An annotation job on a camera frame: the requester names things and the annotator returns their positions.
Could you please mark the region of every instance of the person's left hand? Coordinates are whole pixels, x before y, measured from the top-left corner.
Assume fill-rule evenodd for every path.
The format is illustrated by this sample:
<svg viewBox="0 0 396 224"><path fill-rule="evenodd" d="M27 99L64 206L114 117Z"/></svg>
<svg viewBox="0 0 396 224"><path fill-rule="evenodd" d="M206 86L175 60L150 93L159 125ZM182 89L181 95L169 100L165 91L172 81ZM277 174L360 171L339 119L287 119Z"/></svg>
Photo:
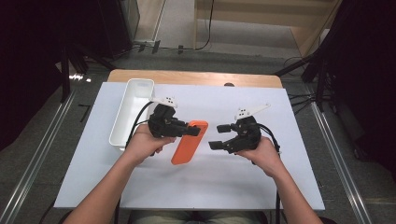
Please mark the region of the person's left hand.
<svg viewBox="0 0 396 224"><path fill-rule="evenodd" d="M175 140L175 137L155 138L149 131L149 126L141 124L136 128L124 154L127 154L134 165L138 165L154 152L162 151L164 145L173 143Z"/></svg>

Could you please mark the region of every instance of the tripod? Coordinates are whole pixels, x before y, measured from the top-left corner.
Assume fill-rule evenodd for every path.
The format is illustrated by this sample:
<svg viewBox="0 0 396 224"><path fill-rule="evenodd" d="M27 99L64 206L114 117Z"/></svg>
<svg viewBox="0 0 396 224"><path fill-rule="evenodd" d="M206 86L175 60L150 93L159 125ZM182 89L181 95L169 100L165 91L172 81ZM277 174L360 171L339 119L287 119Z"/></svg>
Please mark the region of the tripod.
<svg viewBox="0 0 396 224"><path fill-rule="evenodd" d="M325 87L326 76L328 73L328 64L332 57L336 54L335 49L340 41L342 41L342 32L345 31L348 20L350 20L351 11L357 5L358 1L343 1L338 8L332 27L324 38L322 44L315 52L302 58L300 61L293 63L277 72L274 75L282 77L287 73L297 69L308 63L308 66L302 74L303 82L311 82L318 74L318 85L315 101L320 112L323 112L323 92Z"/></svg>

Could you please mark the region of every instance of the orange object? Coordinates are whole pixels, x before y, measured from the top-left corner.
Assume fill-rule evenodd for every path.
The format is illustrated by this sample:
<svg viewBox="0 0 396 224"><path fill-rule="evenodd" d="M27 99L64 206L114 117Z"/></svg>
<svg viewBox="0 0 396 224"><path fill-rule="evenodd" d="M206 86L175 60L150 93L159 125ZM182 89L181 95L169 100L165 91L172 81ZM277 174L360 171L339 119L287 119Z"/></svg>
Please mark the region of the orange object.
<svg viewBox="0 0 396 224"><path fill-rule="evenodd" d="M192 120L189 123L189 126L200 128L201 131L197 136L183 135L183 137L181 137L180 143L178 144L176 152L171 160L174 165L187 163L192 159L192 156L204 137L208 124L204 120Z"/></svg>

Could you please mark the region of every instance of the person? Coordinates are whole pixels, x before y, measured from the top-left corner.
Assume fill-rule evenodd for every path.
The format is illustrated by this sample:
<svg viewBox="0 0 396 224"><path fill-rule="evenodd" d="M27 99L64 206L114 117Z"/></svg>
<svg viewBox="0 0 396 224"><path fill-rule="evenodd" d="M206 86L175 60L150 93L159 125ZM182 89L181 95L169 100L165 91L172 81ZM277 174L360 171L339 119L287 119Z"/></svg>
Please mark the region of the person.
<svg viewBox="0 0 396 224"><path fill-rule="evenodd" d="M139 125L119 159L77 208L71 212L64 223L110 223L114 209L134 168L152 153L160 153L163 146L173 143L175 140L176 138L171 137L155 138L150 133L147 124ZM262 136L255 150L242 150L235 154L253 161L263 169L266 175L274 179L288 223L322 223L299 191L269 138ZM176 211L175 213L158 211L157 214L152 211L152 213L154 215L151 215L150 211L141 213L136 211L136 215L132 215L132 217L135 223L153 223L154 220L157 220L158 223L187 223L186 218L196 215L195 212L188 211ZM258 212L214 211L203 212L200 217L210 220L210 223L262 223L257 214Z"/></svg>

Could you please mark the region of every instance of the forearm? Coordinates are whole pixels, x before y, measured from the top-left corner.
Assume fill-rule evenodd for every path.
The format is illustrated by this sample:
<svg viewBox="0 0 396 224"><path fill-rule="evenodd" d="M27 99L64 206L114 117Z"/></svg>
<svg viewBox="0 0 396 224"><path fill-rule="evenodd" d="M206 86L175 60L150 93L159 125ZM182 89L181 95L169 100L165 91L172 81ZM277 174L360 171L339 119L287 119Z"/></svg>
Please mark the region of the forearm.
<svg viewBox="0 0 396 224"><path fill-rule="evenodd" d="M286 168L274 180L289 223L322 223Z"/></svg>
<svg viewBox="0 0 396 224"><path fill-rule="evenodd" d="M109 223L133 169L121 156L65 223Z"/></svg>

